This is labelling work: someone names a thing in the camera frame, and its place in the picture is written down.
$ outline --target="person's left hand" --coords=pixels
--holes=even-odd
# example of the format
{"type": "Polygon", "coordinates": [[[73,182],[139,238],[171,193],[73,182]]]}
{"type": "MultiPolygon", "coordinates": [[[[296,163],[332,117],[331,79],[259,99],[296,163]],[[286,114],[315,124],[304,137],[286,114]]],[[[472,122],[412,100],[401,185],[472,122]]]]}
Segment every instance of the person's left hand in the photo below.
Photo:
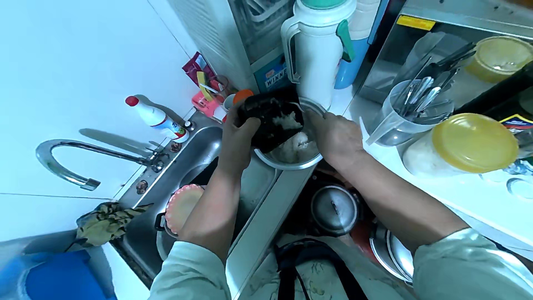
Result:
{"type": "Polygon", "coordinates": [[[235,125],[238,119],[237,108],[241,104],[233,106],[226,116],[218,165],[226,174],[238,178],[250,164],[252,137],[261,125],[258,118],[247,119],[241,127],[235,125]]]}

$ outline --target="sleeve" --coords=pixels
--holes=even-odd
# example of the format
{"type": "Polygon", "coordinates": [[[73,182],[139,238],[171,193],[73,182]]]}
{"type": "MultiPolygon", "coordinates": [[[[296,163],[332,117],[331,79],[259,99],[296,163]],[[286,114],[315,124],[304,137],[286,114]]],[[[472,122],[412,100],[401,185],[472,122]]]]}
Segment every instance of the sleeve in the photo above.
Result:
{"type": "Polygon", "coordinates": [[[224,265],[213,252],[177,241],[150,288],[149,300],[229,300],[224,265]]]}
{"type": "Polygon", "coordinates": [[[420,299],[533,298],[529,270],[471,228],[420,246],[414,265],[413,285],[420,299]]]}

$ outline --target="rice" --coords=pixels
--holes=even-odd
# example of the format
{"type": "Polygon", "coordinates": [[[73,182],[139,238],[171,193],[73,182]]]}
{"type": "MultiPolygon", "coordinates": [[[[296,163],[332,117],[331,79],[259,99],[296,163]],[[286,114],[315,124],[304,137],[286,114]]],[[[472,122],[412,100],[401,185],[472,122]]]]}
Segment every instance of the rice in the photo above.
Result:
{"type": "Polygon", "coordinates": [[[281,117],[275,117],[272,119],[275,125],[280,125],[284,130],[299,129],[302,127],[300,123],[296,121],[296,114],[291,112],[289,115],[282,114],[281,117]]]}
{"type": "Polygon", "coordinates": [[[300,131],[274,150],[277,159],[284,163],[299,163],[312,159],[318,153],[317,143],[309,141],[300,131]]]}

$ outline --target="faucet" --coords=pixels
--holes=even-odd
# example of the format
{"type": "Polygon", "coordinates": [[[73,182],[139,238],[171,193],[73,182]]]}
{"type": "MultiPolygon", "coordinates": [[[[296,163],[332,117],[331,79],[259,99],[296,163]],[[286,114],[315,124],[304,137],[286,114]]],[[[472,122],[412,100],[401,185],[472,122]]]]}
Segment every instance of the faucet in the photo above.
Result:
{"type": "Polygon", "coordinates": [[[84,190],[94,191],[99,185],[98,180],[92,178],[85,178],[76,173],[69,171],[67,168],[59,164],[52,155],[52,149],[61,146],[70,146],[81,149],[86,149],[102,154],[106,154],[113,157],[118,157],[120,159],[129,160],[136,162],[147,167],[152,167],[154,172],[159,172],[163,169],[163,162],[159,159],[160,153],[153,151],[152,156],[149,159],[143,157],[136,157],[120,153],[117,151],[109,150],[99,146],[87,144],[81,141],[69,140],[69,139],[52,139],[47,140],[39,144],[35,149],[35,155],[39,162],[46,168],[48,171],[54,173],[59,178],[62,178],[68,182],[71,182],[75,185],[79,185],[84,190]]]}

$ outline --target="stainless steel sink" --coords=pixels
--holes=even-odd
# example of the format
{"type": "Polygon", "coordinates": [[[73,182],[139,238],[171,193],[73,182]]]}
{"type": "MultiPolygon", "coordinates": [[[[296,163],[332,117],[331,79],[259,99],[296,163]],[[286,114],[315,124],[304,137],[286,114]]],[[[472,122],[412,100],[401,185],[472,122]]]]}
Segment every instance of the stainless steel sink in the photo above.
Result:
{"type": "MultiPolygon", "coordinates": [[[[121,206],[130,208],[154,203],[148,211],[135,217],[128,224],[126,234],[113,243],[118,252],[126,258],[132,269],[147,285],[151,284],[153,278],[161,270],[163,263],[161,256],[166,257],[175,241],[165,232],[155,230],[156,215],[165,210],[166,203],[174,191],[195,179],[212,163],[220,151],[222,125],[200,113],[195,113],[190,121],[196,123],[196,128],[191,132],[191,137],[184,143],[182,149],[178,153],[172,153],[170,152],[171,146],[168,145],[164,150],[168,156],[162,158],[165,163],[163,170],[160,173],[155,173],[147,169],[119,200],[121,206]],[[138,189],[135,187],[143,180],[148,184],[148,188],[143,194],[138,194],[138,189]]],[[[236,228],[231,249],[239,241],[242,232],[272,189],[279,175],[280,171],[263,163],[252,152],[250,165],[242,176],[236,228]]]]}

